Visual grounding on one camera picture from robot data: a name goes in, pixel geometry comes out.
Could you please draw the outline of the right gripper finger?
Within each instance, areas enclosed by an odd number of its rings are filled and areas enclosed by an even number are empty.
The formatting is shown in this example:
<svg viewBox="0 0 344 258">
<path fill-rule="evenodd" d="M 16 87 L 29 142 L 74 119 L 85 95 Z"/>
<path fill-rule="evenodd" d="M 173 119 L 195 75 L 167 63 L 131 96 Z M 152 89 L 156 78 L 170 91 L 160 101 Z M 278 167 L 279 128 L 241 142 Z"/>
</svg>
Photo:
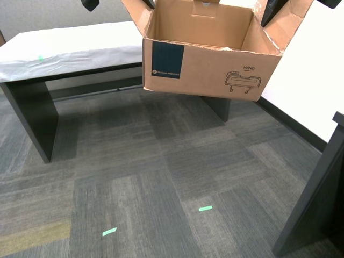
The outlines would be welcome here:
<svg viewBox="0 0 344 258">
<path fill-rule="evenodd" d="M 263 13 L 261 26 L 265 27 L 274 16 L 280 11 L 288 0 L 267 0 L 267 5 Z"/>
<path fill-rule="evenodd" d="M 335 9 L 341 2 L 341 0 L 318 0 L 321 4 L 328 8 Z"/>
</svg>

